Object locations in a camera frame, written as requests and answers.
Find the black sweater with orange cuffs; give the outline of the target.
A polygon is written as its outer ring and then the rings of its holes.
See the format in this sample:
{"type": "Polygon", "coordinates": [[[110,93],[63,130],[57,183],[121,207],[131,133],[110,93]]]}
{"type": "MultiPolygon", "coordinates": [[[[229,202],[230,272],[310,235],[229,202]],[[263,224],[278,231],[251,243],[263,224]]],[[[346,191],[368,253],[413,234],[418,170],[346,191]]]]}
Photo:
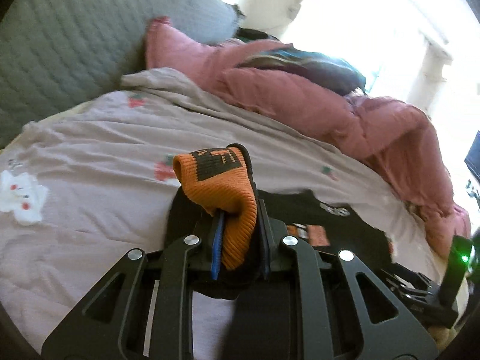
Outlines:
{"type": "Polygon", "coordinates": [[[220,270],[211,281],[198,280],[192,289],[207,297],[233,301],[229,329],[220,339],[215,359],[259,359],[256,331],[259,292],[279,269],[271,255],[276,246],[262,214],[260,194],[252,178],[247,150],[238,144],[177,155],[172,168],[180,182],[172,202],[166,249],[194,232],[202,215],[224,211],[220,270]]]}

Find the beige strawberry bear bedsheet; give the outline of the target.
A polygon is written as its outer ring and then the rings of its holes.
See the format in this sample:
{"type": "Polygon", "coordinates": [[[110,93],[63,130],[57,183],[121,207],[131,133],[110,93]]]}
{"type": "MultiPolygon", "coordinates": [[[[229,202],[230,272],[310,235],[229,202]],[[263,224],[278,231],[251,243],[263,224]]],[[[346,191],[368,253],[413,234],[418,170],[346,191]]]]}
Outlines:
{"type": "Polygon", "coordinates": [[[120,91],[27,125],[1,154],[3,167],[33,174],[49,190],[40,223],[1,216],[1,357],[37,359],[61,318],[122,254],[160,248],[178,187],[168,155],[230,142],[247,147],[261,189],[309,189],[325,203],[349,204],[393,239],[402,263],[442,277],[424,225],[377,173],[179,72],[141,72],[120,91]]]}

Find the pink quilted duvet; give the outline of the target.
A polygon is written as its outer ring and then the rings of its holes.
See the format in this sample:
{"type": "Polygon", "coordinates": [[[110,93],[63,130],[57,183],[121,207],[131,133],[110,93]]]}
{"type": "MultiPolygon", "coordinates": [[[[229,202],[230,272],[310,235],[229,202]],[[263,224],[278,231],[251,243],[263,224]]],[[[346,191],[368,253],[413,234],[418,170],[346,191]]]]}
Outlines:
{"type": "Polygon", "coordinates": [[[229,105],[275,119],[367,165],[416,207],[428,244],[446,257],[452,238],[468,236],[471,224],[454,202],[438,136],[426,114],[393,98],[341,96],[289,72],[245,66],[248,57],[280,45],[259,40],[208,46],[164,16],[153,19],[147,30],[145,64],[173,68],[229,105]]]}

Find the grey quilted headboard cushion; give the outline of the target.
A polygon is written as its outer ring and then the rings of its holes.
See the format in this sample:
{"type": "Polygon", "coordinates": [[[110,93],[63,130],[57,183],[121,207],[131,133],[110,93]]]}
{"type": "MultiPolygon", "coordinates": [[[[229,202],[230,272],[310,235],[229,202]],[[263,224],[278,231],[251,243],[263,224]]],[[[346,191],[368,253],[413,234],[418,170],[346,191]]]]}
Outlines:
{"type": "Polygon", "coordinates": [[[1,19],[1,144],[143,70],[160,16],[206,44],[239,27],[239,9],[221,0],[14,0],[1,19]]]}

